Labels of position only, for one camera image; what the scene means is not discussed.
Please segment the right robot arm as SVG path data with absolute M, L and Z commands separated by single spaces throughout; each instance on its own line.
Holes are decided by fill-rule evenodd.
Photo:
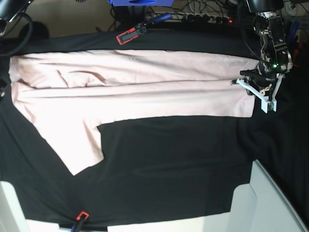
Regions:
M 32 0 L 1 0 L 0 1 L 0 38 L 4 38 L 7 29 L 7 24 L 15 20 L 18 17 L 20 21 L 22 18 L 28 23 L 28 31 L 23 40 L 15 48 L 1 53 L 0 58 L 8 58 L 18 53 L 30 40 L 33 32 L 33 21 L 31 17 L 26 13 L 28 6 L 32 3 Z

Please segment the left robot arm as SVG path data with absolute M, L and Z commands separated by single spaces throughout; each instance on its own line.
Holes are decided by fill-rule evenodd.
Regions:
M 242 85 L 247 93 L 255 95 L 266 104 L 274 104 L 282 79 L 292 69 L 292 57 L 285 41 L 285 32 L 278 11 L 284 7 L 281 0 L 242 0 L 237 7 L 237 17 L 242 38 L 249 50 L 258 58 L 253 70 L 240 71 L 242 76 L 233 84 Z M 260 38 L 260 52 L 249 46 L 242 25 L 242 13 L 248 9 L 255 14 L 253 29 Z

